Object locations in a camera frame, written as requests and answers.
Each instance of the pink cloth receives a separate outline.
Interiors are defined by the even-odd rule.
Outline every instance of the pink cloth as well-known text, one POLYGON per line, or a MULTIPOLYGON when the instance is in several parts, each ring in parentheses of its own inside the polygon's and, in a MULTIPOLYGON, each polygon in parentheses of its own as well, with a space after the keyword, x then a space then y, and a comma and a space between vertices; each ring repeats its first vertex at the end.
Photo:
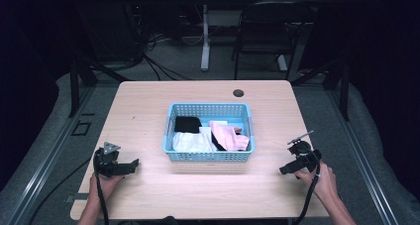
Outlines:
POLYGON ((211 131, 217 142, 228 152, 245 151, 250 139, 244 135, 236 135, 235 131, 241 131, 240 128, 224 125, 217 121, 210 121, 211 131))

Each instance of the black curtain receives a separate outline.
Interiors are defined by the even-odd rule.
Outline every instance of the black curtain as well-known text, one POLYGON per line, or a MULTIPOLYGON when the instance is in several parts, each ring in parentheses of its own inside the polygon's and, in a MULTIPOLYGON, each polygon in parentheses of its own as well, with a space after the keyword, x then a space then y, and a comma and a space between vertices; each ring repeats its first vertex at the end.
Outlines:
POLYGON ((420 15, 418 0, 388 0, 352 64, 383 144, 402 185, 420 200, 420 15))
POLYGON ((0 0, 1 189, 49 118, 55 81, 74 59, 51 10, 45 0, 0 0))
POLYGON ((420 200, 417 0, 362 1, 361 6, 319 10, 299 68, 318 68, 339 57, 347 61, 350 81, 380 134, 384 158, 401 184, 420 200))

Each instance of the human arm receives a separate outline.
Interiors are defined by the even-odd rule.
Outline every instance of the human arm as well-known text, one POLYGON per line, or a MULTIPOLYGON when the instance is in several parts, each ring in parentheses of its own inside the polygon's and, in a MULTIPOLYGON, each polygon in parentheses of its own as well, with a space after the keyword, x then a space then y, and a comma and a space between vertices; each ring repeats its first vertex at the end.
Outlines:
MULTIPOLYGON (((106 177, 102 174, 99 174, 99 179, 101 182, 101 189, 104 195, 104 200, 106 201, 111 193, 114 191, 114 188, 117 186, 118 182, 124 178, 123 175, 114 175, 112 177, 106 177)), ((87 197, 86 206, 81 213, 78 225, 91 225, 96 224, 99 212, 101 211, 101 203, 98 196, 98 189, 96 184, 96 176, 92 175, 90 178, 90 187, 89 195, 87 197)))
MULTIPOLYGON (((333 223, 340 225, 356 224, 337 191, 336 176, 333 170, 322 162, 319 167, 320 177, 318 178, 314 193, 321 200, 333 223)), ((311 173, 299 170, 294 175, 300 177, 306 184, 310 185, 315 176, 315 170, 311 173)))

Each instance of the wooden table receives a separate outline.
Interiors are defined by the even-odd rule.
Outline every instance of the wooden table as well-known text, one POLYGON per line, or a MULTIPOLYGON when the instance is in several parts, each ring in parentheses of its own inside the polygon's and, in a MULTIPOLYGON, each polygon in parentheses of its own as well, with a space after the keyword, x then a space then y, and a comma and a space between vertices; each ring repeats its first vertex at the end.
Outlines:
MULTIPOLYGON (((307 186, 279 168, 295 160, 287 143, 307 130, 287 81, 142 81, 124 82, 115 96, 97 148, 121 147, 119 163, 140 159, 107 201, 110 219, 288 218, 303 207, 307 186), (243 97, 233 94, 245 92, 243 97), (206 170, 172 163, 162 150, 167 110, 173 102, 242 102, 251 108, 256 150, 231 170, 206 170)), ((207 165, 222 167, 223 164, 207 165)), ((89 190, 92 162, 79 188, 89 190)), ((78 220, 86 200, 75 200, 78 220)), ((328 216, 312 197, 307 216, 328 216)))

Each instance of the blue plastic basket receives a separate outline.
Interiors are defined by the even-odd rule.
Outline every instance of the blue plastic basket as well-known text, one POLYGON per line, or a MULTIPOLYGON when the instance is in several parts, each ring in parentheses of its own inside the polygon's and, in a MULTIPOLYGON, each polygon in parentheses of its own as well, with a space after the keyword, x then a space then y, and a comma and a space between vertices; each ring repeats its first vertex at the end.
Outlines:
POLYGON ((245 103, 173 103, 167 112, 162 147, 173 162, 246 162, 256 147, 250 107, 245 103), (172 147, 172 139, 178 116, 197 117, 203 127, 210 120, 228 121, 229 125, 241 127, 241 134, 250 138, 248 147, 241 152, 177 152, 172 147))

